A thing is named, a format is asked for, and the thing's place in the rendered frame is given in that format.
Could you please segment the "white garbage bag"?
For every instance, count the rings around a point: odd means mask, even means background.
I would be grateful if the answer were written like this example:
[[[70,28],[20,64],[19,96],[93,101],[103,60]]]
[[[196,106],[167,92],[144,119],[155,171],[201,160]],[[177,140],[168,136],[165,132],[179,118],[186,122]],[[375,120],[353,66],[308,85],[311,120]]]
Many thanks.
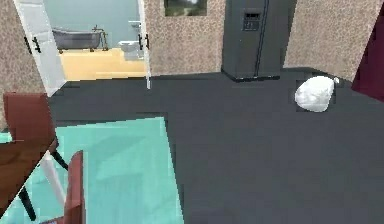
[[[340,82],[338,77],[311,77],[296,90],[294,100],[302,109],[311,112],[325,112],[328,109],[335,85]]]

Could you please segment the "white room door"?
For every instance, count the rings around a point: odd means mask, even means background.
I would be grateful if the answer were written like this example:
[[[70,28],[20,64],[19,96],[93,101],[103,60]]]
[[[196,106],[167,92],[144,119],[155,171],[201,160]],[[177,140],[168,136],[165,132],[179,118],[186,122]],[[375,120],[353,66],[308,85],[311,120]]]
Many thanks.
[[[53,96],[66,78],[43,0],[13,0],[45,91]]]

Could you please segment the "white toilet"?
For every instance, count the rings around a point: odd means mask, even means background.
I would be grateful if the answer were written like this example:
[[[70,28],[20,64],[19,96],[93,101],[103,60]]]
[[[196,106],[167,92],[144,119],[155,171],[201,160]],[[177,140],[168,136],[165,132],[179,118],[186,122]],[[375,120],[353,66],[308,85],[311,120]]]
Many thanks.
[[[119,41],[118,45],[127,61],[142,60],[144,58],[144,53],[140,49],[138,41]]]

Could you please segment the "dark grey fridge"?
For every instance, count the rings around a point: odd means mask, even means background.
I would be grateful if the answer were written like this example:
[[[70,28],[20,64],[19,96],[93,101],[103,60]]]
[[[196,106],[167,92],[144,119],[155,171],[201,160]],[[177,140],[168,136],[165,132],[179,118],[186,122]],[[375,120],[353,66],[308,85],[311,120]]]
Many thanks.
[[[234,82],[279,80],[297,0],[226,0],[221,72]]]

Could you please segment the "red-brown dining chair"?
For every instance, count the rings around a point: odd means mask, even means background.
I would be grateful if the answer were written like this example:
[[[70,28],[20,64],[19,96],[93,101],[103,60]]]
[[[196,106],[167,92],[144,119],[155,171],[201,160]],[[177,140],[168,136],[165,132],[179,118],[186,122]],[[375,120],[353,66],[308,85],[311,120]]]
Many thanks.
[[[64,214],[40,224],[86,224],[85,197],[83,188],[83,151],[77,151],[68,166],[67,193],[58,179],[58,173],[53,166],[52,156],[46,152],[40,166],[50,183],[58,201],[63,205]]]
[[[51,156],[65,169],[46,93],[3,94],[4,116],[13,140],[47,139]]]

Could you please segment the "grey clawfoot bathtub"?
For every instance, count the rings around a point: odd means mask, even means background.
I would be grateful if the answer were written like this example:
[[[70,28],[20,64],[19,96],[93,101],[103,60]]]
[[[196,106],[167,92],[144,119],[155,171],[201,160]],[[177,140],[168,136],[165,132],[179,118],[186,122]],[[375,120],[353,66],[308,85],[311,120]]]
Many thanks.
[[[101,47],[103,51],[109,50],[107,33],[97,25],[90,31],[75,31],[54,27],[52,33],[60,54],[64,50],[88,49],[90,52],[94,52],[98,47]]]

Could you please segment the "framed landscape picture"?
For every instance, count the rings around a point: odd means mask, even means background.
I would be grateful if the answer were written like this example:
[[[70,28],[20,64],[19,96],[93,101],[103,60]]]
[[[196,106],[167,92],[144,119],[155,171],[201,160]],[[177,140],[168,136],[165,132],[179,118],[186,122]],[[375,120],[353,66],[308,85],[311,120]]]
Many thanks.
[[[207,0],[164,0],[166,16],[206,16]]]

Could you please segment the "brown wooden dining table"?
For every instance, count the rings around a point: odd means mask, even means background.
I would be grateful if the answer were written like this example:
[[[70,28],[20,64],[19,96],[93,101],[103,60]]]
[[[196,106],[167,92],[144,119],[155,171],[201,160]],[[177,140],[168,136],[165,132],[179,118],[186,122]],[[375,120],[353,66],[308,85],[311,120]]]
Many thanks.
[[[58,146],[56,137],[0,143],[0,218],[18,196],[30,220],[36,220],[36,213],[24,183],[46,151],[63,168],[68,169],[68,164],[57,151]]]

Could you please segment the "teal rug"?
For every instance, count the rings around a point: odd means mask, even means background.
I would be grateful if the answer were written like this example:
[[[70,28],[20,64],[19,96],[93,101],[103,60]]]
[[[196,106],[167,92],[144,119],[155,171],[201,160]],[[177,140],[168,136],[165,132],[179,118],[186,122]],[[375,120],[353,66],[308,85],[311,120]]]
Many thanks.
[[[86,224],[184,224],[162,117],[56,133],[64,159],[84,153]]]

